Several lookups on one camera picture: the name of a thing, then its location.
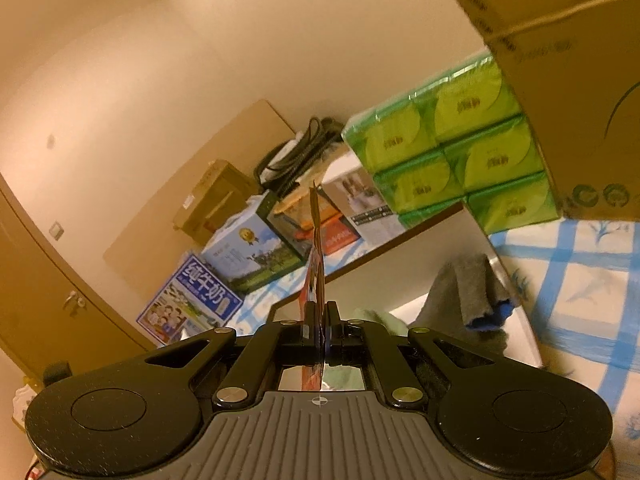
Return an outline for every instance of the blue checkered cloth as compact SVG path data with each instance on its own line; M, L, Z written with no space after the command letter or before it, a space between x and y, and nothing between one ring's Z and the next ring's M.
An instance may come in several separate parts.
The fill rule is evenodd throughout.
M538 336L543 361L596 391L614 414L618 478L640 478L640 224L562 220L491 236ZM371 248L326 258L327 273ZM305 269L254 292L229 323L253 333L300 290Z

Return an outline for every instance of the metal screw cap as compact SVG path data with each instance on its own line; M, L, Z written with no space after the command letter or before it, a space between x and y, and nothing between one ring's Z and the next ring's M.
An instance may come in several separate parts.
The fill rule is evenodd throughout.
M222 402L241 402L248 397L248 393L246 390L242 388L237 388L236 386L230 386L228 388L222 388L218 393L217 397Z
M407 404L411 402L418 402L422 398L422 392L417 388L412 388L410 386L396 388L392 395L398 402L404 402Z

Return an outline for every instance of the small box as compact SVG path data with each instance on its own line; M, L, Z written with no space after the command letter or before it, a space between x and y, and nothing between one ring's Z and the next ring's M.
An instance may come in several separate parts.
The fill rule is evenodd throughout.
M342 138L375 174L437 146L433 109L431 93L419 89L352 117Z
M432 216L437 215L440 211L444 211L447 207L454 205L460 200L466 203L466 197L463 196L462 198L454 198L453 200L440 202L439 204L431 205L422 209L417 209L416 211L409 211L408 213L404 213L399 216L400 223L405 228L411 229L412 227L421 224L425 220L428 220Z
M520 113L520 104L492 56L484 54L434 84L435 138L449 142Z
M487 234L558 218L544 172L472 193L468 204Z
M544 170L524 116L445 146L444 153L465 192Z
M379 173L373 180L391 209L398 214L464 195L442 150Z
M306 244L286 235L290 226L273 215L271 191L252 197L202 250L203 259L231 289L247 294L301 267Z
M320 221L324 222L337 215L339 211L324 196L318 195L318 212ZM273 208L275 215L284 215L287 221L297 229L309 231L313 229L311 209L309 209L309 188L300 185Z
M149 302L137 322L163 344L225 325L242 305L211 270L190 254Z
M327 168L320 191L370 246L385 244L404 232L398 215L391 211L353 152L345 153Z
M360 238L360 235L342 213L338 213L332 218L322 222L320 232L322 235L322 253L325 256L334 254L336 251L353 244L354 241ZM313 229L309 231L298 231L296 233L296 239L300 242L306 242L309 246L313 243L313 236Z
M225 221L242 211L246 200L259 192L258 184L225 160L216 160L185 198L174 225L200 246Z
M317 160L299 179L299 186L274 206L273 213L286 216L287 221L299 230L309 231L313 229L314 224L311 218L309 188L316 183L322 182L324 173L326 169L331 166L332 162L349 152L349 147L343 143L338 144L337 147L332 150L325 150L322 158ZM324 196L318 196L318 211L321 222L339 213L334 205Z

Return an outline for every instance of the white box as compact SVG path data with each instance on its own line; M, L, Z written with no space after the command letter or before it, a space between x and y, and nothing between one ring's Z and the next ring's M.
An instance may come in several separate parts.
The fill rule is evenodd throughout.
M321 191L369 245L385 244L405 231L353 152L331 163L322 178Z

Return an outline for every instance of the green tissue pack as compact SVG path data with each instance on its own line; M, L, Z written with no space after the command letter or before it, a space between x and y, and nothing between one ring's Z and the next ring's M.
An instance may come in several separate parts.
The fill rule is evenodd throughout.
M465 192L544 170L524 116L450 144L444 153Z
M468 206L487 234L559 217L544 172L472 193Z
M415 209L464 194L442 150L434 150L373 177L393 212Z
M454 198L452 200L447 200L446 202L440 202L439 204L431 205L422 209L417 209L416 211L409 211L408 213L404 213L403 215L398 216L398 219L406 229L411 229L412 227L421 224L425 220L428 220L432 216L437 215L440 211L444 211L447 207L454 205L460 200L466 202L466 197L463 196L462 198Z
M498 65L484 54L353 116L342 137L375 174L519 112Z
M434 103L428 92L414 92L352 118L342 137L370 174L391 168L437 146Z
M434 133L449 142L520 113L520 104L492 56L482 56L437 81Z

